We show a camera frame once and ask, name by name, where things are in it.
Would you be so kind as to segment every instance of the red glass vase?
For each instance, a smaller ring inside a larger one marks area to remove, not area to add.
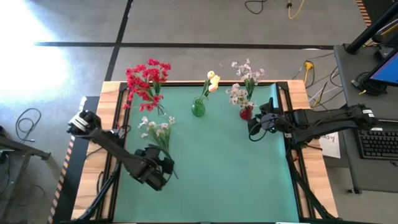
[[[247,107],[241,109],[241,111],[239,112],[239,115],[245,121],[250,120],[253,115],[253,107],[247,106]]]

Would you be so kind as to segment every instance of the desk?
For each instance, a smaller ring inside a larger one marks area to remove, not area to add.
[[[358,90],[351,84],[360,73],[370,72],[379,62],[374,53],[375,48],[361,48],[356,55],[348,54],[343,46],[335,46],[335,56],[340,72],[341,83],[348,106],[364,103],[373,110],[379,119],[398,120],[398,88],[388,87],[387,95],[358,95]],[[361,159],[352,130],[343,131],[343,141],[354,189],[398,192],[398,171],[389,161]]]
[[[289,84],[290,98],[294,109],[310,107],[307,98],[307,92],[303,81],[289,80],[285,81]],[[103,129],[111,129],[114,119],[114,112],[119,93],[120,82],[104,82],[99,99],[97,115],[101,117]],[[119,124],[122,123],[124,114],[119,116]],[[318,141],[311,142],[311,145],[319,146]],[[98,148],[97,145],[90,143],[87,153],[90,153]],[[306,148],[303,150],[303,158],[306,165],[308,180],[310,188],[317,196],[319,201],[325,208],[334,216],[338,216],[333,194],[331,192],[328,175],[326,173],[325,163],[323,162],[322,152],[316,149]],[[106,151],[99,151],[91,155],[85,161],[81,180],[79,184],[78,193],[76,196],[75,206],[73,208],[72,218],[78,218],[96,196],[96,183],[98,175],[103,171],[106,160]],[[110,191],[105,198],[103,216],[106,217],[109,209]],[[308,216],[306,210],[305,196],[300,194],[303,212]]]

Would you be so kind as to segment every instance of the black keyboard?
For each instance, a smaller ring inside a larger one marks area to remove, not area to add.
[[[398,160],[398,129],[357,131],[356,140],[362,159]]]

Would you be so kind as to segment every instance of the green glass vase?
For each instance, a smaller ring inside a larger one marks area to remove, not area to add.
[[[192,114],[199,118],[205,114],[205,111],[206,107],[205,104],[203,103],[203,100],[199,97],[193,99]]]

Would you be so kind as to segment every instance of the concrete floor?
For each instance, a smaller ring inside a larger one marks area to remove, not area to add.
[[[42,120],[27,143],[52,153],[43,162],[33,158],[24,184],[38,184],[46,194],[33,191],[28,207],[15,207],[8,220],[47,220],[69,135],[67,122],[82,96],[98,96],[112,47],[33,47],[34,42],[115,42],[127,0],[11,1],[0,3],[4,23],[0,82],[0,125],[16,138],[17,117],[29,107],[41,110]],[[123,42],[335,45],[352,41],[366,28],[355,0],[307,0],[294,20],[287,18],[284,1],[267,1],[260,15],[244,8],[241,0],[134,0]],[[299,1],[293,1],[294,7]],[[128,66],[149,57],[170,62],[171,80],[202,80],[208,70],[224,80],[235,79],[233,60],[249,57],[254,68],[264,68],[268,79],[290,79],[307,58],[330,50],[278,49],[157,49],[121,48],[112,80],[125,80]],[[334,56],[313,60],[317,78],[335,67]],[[303,78],[303,71],[298,76]],[[308,89],[314,95],[324,82]],[[339,90],[325,94],[327,100]],[[345,103],[343,94],[325,104]],[[347,195],[347,168],[328,168],[340,217],[354,221],[393,223],[398,196],[379,192]]]

